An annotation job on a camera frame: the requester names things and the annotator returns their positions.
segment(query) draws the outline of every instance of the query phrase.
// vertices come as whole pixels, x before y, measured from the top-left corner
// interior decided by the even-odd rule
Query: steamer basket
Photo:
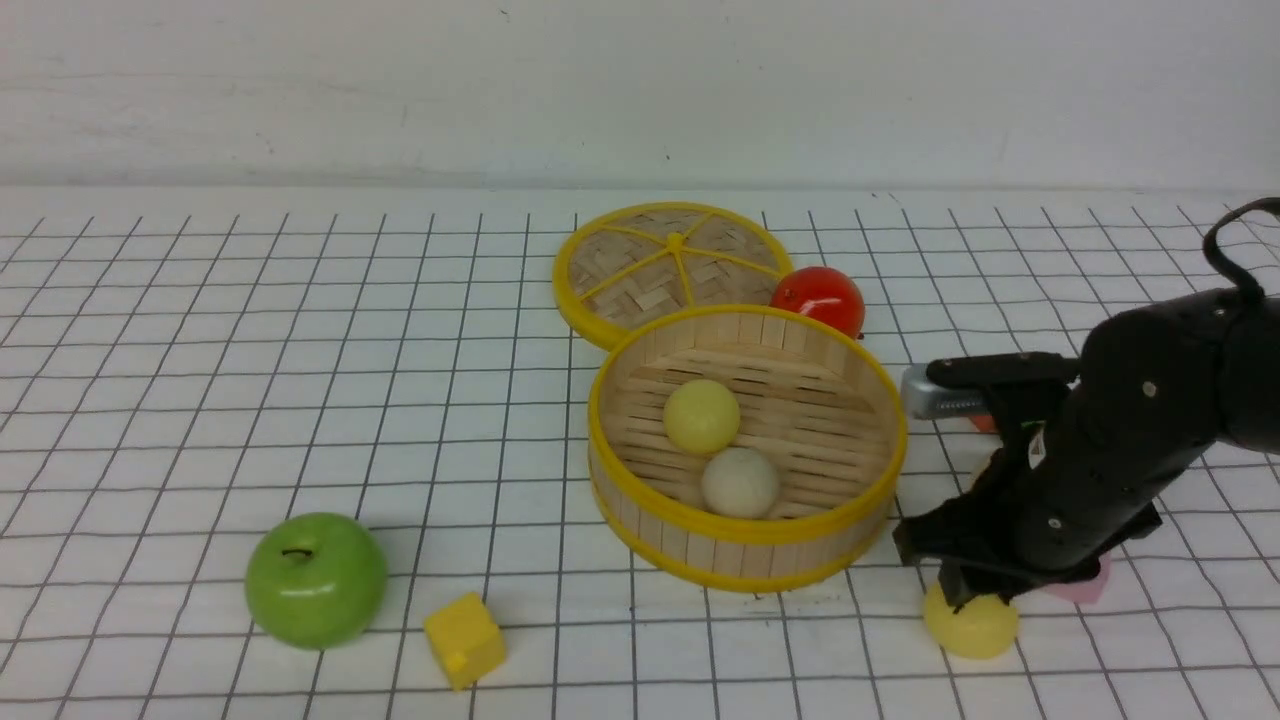
[[[552,288],[561,315],[612,350],[626,334],[694,306],[768,305],[792,270],[768,231],[719,208],[655,202],[602,215],[570,236]]]
[[[698,378],[733,392],[733,445],[782,475],[764,519],[703,510],[708,459],[667,439],[666,400]],[[588,423],[591,487],[613,532],[673,575],[737,592],[797,588],[856,560],[883,528],[906,451],[897,389],[870,354],[755,305],[684,310],[628,334],[595,378]]]

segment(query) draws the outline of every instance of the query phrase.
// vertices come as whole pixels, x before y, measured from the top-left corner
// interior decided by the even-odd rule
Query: yellow ball
[[[733,393],[716,380],[691,380],[667,398],[662,425],[672,445],[694,455],[728,447],[742,421]]]
[[[924,594],[924,626],[951,655],[991,660],[1004,655],[1018,639],[1018,609],[984,594],[955,612],[942,594],[942,585],[933,583]]]

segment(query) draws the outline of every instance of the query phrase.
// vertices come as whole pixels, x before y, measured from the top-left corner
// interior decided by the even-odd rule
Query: yellow cube
[[[428,618],[422,629],[454,691],[471,685],[507,660],[502,630],[474,592]]]

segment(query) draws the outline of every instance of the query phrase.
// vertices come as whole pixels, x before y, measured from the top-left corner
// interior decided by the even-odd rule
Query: yellow spoke
[[[609,277],[604,278],[603,281],[600,281],[600,283],[596,284],[595,287],[593,287],[591,290],[584,292],[580,296],[580,299],[581,300],[586,300],[588,297],[591,297],[596,292],[600,292],[602,290],[604,290],[604,288],[609,287],[611,284],[613,284],[613,283],[621,281],[622,278],[627,277],[628,274],[631,274],[632,270],[639,270],[640,268],[644,268],[645,265],[648,265],[650,263],[654,263],[654,261],[657,261],[657,260],[659,260],[662,258],[666,258],[667,255],[671,255],[671,251],[669,250],[663,250],[662,252],[654,252],[653,255],[645,258],[644,260],[639,260],[639,261],[636,261],[632,265],[627,265],[626,268],[622,268],[617,273],[613,273],[612,275],[609,275]],[[680,258],[676,258],[676,266],[677,268],[680,266]]]
[[[685,288],[685,306],[694,306],[694,286],[689,283],[689,273],[685,272],[685,263],[680,259],[678,252],[671,255],[676,259],[676,272],[680,273],[680,284]]]
[[[657,242],[658,245],[660,245],[663,247],[667,247],[667,241],[666,240],[658,240],[657,237],[654,237],[654,236],[652,236],[652,234],[649,234],[646,232],[640,232],[640,231],[637,231],[635,228],[620,228],[618,225],[604,225],[600,229],[602,231],[611,231],[611,232],[620,232],[622,234],[634,234],[636,237],[643,237],[644,240],[648,240],[649,242]]]
[[[726,263],[733,263],[735,265],[741,265],[744,268],[750,268],[758,273],[764,273],[767,275],[781,278],[782,273],[774,270],[773,268],[765,268],[764,265],[756,265],[750,260],[742,260],[741,258],[735,258],[732,255],[726,255],[724,252],[716,252],[714,250],[701,250],[698,247],[684,246],[681,250],[689,252],[690,255],[703,255],[705,258],[714,258],[717,260],[724,260]]]
[[[714,217],[713,213],[707,213],[701,218],[694,220],[694,224],[689,225],[689,229],[680,234],[685,236],[685,241],[689,241],[689,238],[694,237],[694,233],[701,229],[701,227],[707,224],[707,220],[712,219],[713,217]]]

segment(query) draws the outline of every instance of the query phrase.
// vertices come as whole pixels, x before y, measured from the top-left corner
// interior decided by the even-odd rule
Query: red tomato
[[[806,315],[858,338],[867,318],[863,293],[849,275],[833,268],[801,268],[782,278],[769,305]]]
[[[977,415],[969,418],[973,427],[978,428],[979,433],[993,433],[996,432],[996,420],[991,415]]]

